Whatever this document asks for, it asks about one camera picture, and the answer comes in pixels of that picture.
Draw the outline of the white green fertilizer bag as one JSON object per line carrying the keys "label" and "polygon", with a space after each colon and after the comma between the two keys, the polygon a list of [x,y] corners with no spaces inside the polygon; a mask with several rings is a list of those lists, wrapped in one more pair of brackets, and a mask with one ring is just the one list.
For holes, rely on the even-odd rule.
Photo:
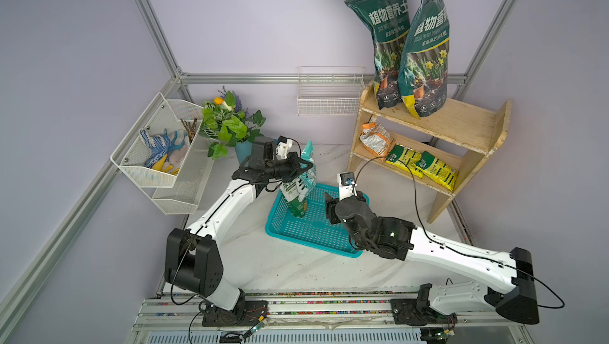
{"label": "white green fertilizer bag", "polygon": [[297,218],[304,217],[308,209],[308,201],[298,187],[285,187],[282,193],[286,199],[289,212]]}

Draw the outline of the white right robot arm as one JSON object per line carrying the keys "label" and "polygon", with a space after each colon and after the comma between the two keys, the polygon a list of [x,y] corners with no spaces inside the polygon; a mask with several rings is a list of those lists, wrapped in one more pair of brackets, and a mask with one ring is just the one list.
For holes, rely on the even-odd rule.
{"label": "white right robot arm", "polygon": [[420,286],[422,312],[451,315],[469,308],[495,311],[512,322],[539,323],[532,256],[516,247],[509,252],[483,250],[434,234],[396,217],[375,215],[362,194],[324,196],[326,217],[348,232],[352,244],[380,258],[418,261],[468,277],[470,284]]}

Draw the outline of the teal white fertilizer bag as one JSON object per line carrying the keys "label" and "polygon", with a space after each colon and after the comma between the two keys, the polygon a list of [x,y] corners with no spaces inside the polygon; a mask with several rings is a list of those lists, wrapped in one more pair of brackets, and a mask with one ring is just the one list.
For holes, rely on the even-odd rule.
{"label": "teal white fertilizer bag", "polygon": [[312,140],[309,140],[304,147],[301,158],[309,162],[311,166],[302,164],[301,167],[305,170],[304,174],[291,182],[284,182],[280,187],[283,196],[289,203],[293,201],[303,202],[317,184],[317,168],[313,159]]}

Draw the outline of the dark green soil bag front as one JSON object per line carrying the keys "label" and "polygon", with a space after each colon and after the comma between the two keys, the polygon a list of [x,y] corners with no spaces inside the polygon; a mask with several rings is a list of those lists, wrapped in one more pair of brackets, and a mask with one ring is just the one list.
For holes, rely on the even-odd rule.
{"label": "dark green soil bag front", "polygon": [[450,21],[444,0],[421,0],[402,52],[398,85],[416,119],[431,116],[447,100]]}

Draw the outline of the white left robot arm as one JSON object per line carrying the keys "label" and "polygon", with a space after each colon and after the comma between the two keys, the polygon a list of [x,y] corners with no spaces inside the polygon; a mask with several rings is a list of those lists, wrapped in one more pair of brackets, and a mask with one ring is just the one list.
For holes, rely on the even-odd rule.
{"label": "white left robot arm", "polygon": [[164,279],[202,299],[206,323],[237,326],[253,316],[246,312],[244,291],[224,276],[220,244],[228,229],[270,183],[294,181],[313,168],[313,162],[291,152],[287,142],[279,150],[274,139],[258,138],[210,209],[187,228],[169,234]]}

